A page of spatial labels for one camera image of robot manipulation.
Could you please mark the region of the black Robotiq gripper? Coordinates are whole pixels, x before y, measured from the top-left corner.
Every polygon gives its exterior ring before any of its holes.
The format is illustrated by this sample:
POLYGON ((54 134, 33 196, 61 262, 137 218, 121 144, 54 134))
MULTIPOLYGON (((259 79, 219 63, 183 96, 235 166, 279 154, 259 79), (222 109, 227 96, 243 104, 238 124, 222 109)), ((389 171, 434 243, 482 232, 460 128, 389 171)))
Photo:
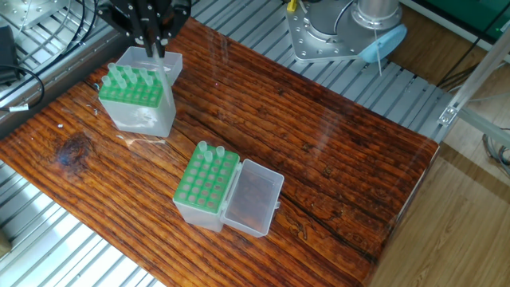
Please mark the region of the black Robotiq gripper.
POLYGON ((98 5, 100 18, 117 32, 134 37, 146 53, 164 57, 165 48, 184 26, 191 12, 191 0, 110 0, 98 5))

